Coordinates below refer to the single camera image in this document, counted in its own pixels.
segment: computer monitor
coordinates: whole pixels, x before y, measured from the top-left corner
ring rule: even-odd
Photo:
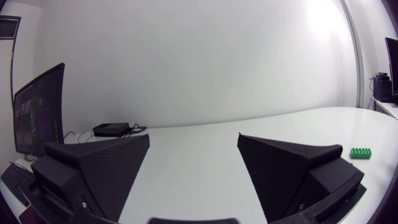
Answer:
[[[46,142],[45,155],[32,164],[34,176],[21,190],[38,221],[78,223],[83,212],[117,222],[148,148],[147,134],[81,144]]]
[[[398,94],[398,40],[386,37],[388,55],[390,58],[390,76],[392,94]]]
[[[22,87],[14,96],[16,151],[32,156],[44,154],[45,142],[63,143],[61,63]]]

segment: green lego brick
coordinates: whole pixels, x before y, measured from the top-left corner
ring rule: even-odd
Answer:
[[[352,148],[349,156],[352,159],[370,159],[372,151],[369,148]]]

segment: cable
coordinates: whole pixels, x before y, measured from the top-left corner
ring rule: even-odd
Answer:
[[[88,137],[88,139],[86,139],[85,143],[86,143],[90,138],[92,138],[92,136]]]
[[[70,133],[72,133],[72,134],[75,134],[73,131],[70,131],[70,132],[68,132],[64,137],[63,137],[63,140],[65,140],[65,138],[68,136],[68,134],[70,134]]]
[[[80,143],[80,141],[79,141],[80,136],[81,136],[82,134],[86,133],[86,132],[87,132],[87,131],[83,131],[82,133],[79,134],[79,137],[77,137],[77,143]]]
[[[11,162],[11,161],[8,161],[8,162],[10,162],[11,164],[15,164],[15,165],[17,165],[17,166],[19,166],[19,167],[21,167],[21,168],[23,168],[23,169],[29,171],[28,169],[26,169],[24,166],[20,165],[19,163]]]
[[[35,161],[35,162],[36,162],[36,161],[37,161],[37,160],[35,160],[35,159],[28,159],[27,155],[24,156],[24,159],[25,159],[26,161],[29,161],[29,162],[32,162],[32,161]]]
[[[142,126],[142,127],[140,127],[138,124],[135,124],[132,128],[131,128],[131,130],[128,132],[128,136],[127,137],[130,137],[130,135],[132,135],[132,134],[137,134],[137,133],[140,133],[140,132],[143,132],[143,131],[145,131],[147,129],[147,127],[145,127],[145,126]]]

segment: black textured surface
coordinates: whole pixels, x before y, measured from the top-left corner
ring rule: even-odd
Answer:
[[[239,224],[234,218],[228,218],[223,220],[166,220],[161,218],[151,218],[148,224]]]
[[[363,173],[355,174],[344,186],[307,209],[272,222],[272,224],[334,224],[338,223],[358,202],[366,189],[359,184]]]
[[[148,148],[145,135],[80,159],[83,176],[106,218],[119,220]]]
[[[341,155],[341,146],[306,146],[239,135],[238,148],[267,221],[280,219],[307,171]]]
[[[48,143],[44,147],[48,156],[81,170],[99,209],[114,222],[119,220],[148,148],[147,134],[83,144]]]

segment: black box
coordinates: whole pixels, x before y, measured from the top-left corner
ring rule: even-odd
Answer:
[[[129,131],[129,123],[101,124],[93,128],[94,136],[99,137],[121,137]]]
[[[392,83],[389,77],[374,79],[373,95],[380,102],[392,103]]]

